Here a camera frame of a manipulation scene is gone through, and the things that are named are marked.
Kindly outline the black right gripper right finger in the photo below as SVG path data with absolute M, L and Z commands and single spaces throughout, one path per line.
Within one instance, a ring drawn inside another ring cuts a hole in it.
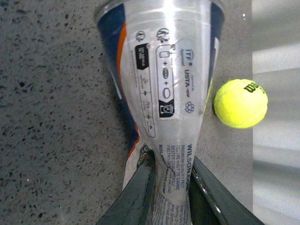
M 189 202 L 194 225 L 263 224 L 197 157 L 193 163 Z

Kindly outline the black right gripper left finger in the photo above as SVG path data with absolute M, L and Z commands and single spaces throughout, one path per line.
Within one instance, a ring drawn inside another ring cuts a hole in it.
M 98 225 L 145 225 L 155 190 L 155 156 L 150 151 Z

